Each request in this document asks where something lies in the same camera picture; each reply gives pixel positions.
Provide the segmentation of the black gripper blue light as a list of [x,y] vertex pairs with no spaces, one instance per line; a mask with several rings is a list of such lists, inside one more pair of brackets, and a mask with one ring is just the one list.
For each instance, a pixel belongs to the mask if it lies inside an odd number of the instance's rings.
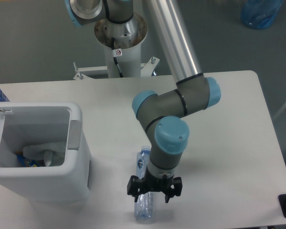
[[143,178],[138,178],[132,175],[127,184],[127,195],[134,197],[137,202],[140,195],[147,192],[163,192],[165,194],[165,202],[168,203],[173,197],[179,197],[183,188],[181,177],[167,177],[163,175],[162,178],[153,176],[146,170]]

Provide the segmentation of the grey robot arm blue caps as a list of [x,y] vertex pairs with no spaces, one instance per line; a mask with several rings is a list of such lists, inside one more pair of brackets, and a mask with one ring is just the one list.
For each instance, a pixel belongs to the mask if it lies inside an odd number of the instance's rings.
[[[111,78],[141,74],[141,55],[129,50],[139,48],[147,26],[134,12],[132,0],[67,0],[65,5],[76,26],[95,22],[95,36],[107,52]],[[198,65],[178,3],[149,0],[147,6],[176,88],[161,95],[143,91],[133,99],[134,114],[151,142],[151,152],[144,177],[131,176],[127,193],[138,198],[147,192],[162,192],[168,201],[180,196],[183,187],[181,178],[175,176],[189,136],[183,117],[217,104],[221,91]]]

